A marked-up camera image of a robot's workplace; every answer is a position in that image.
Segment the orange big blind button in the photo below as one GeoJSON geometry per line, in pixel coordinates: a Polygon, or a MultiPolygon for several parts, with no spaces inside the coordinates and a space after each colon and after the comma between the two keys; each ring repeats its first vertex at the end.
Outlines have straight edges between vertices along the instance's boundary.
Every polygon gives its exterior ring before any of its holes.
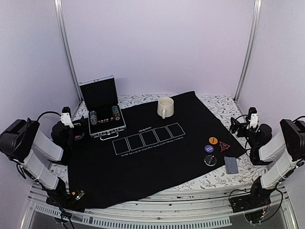
{"type": "Polygon", "coordinates": [[[216,145],[218,143],[218,139],[216,137],[210,137],[209,143],[212,145],[216,145]]]}

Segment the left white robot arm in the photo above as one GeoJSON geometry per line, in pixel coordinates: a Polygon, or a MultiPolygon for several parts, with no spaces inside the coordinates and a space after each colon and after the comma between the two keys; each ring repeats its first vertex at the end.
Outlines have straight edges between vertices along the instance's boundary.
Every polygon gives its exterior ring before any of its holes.
{"type": "Polygon", "coordinates": [[[68,193],[65,182],[47,169],[36,156],[39,151],[49,161],[68,165],[72,156],[75,126],[68,112],[61,113],[59,122],[48,138],[40,129],[38,120],[17,119],[0,135],[0,151],[16,163],[23,177],[30,177],[40,184],[49,196],[49,203],[67,208],[77,200],[77,192],[68,193]]]}

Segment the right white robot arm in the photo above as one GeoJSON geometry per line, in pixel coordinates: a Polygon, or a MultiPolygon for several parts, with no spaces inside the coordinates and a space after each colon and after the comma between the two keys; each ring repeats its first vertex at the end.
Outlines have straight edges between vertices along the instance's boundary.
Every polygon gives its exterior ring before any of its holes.
{"type": "Polygon", "coordinates": [[[297,167],[305,162],[305,117],[295,120],[282,119],[281,130],[272,135],[267,124],[258,124],[258,115],[252,114],[240,123],[231,118],[231,133],[244,137],[249,148],[250,161],[255,166],[271,165],[252,184],[247,195],[229,198],[235,212],[262,207],[271,203],[270,195],[280,182],[286,180],[297,167]]]}

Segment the purple small blind button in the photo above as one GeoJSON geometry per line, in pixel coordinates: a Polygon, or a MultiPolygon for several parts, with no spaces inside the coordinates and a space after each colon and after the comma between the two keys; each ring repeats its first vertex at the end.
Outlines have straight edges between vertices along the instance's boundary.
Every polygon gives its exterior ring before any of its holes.
{"type": "Polygon", "coordinates": [[[207,152],[207,153],[212,153],[214,151],[214,147],[211,146],[211,145],[206,145],[204,147],[204,150],[207,152]]]}

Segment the clear black dealer button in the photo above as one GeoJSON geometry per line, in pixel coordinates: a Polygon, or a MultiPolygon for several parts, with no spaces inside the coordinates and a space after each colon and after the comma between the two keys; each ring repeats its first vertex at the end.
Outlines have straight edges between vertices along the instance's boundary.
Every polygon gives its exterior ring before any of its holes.
{"type": "Polygon", "coordinates": [[[215,157],[215,155],[207,155],[205,158],[204,158],[204,162],[207,166],[209,167],[213,167],[216,165],[217,163],[217,159],[215,157]]]}

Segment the aluminium poker chip case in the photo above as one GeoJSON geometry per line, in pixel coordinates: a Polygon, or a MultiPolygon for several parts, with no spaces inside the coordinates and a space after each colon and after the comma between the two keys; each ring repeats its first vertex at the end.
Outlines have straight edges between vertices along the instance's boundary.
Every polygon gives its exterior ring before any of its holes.
{"type": "Polygon", "coordinates": [[[88,111],[89,134],[102,141],[117,138],[126,129],[126,123],[119,107],[115,78],[113,75],[83,81],[79,84],[81,95],[88,111]],[[91,125],[90,111],[97,113],[97,120],[113,117],[112,107],[118,106],[121,119],[91,125]]]}

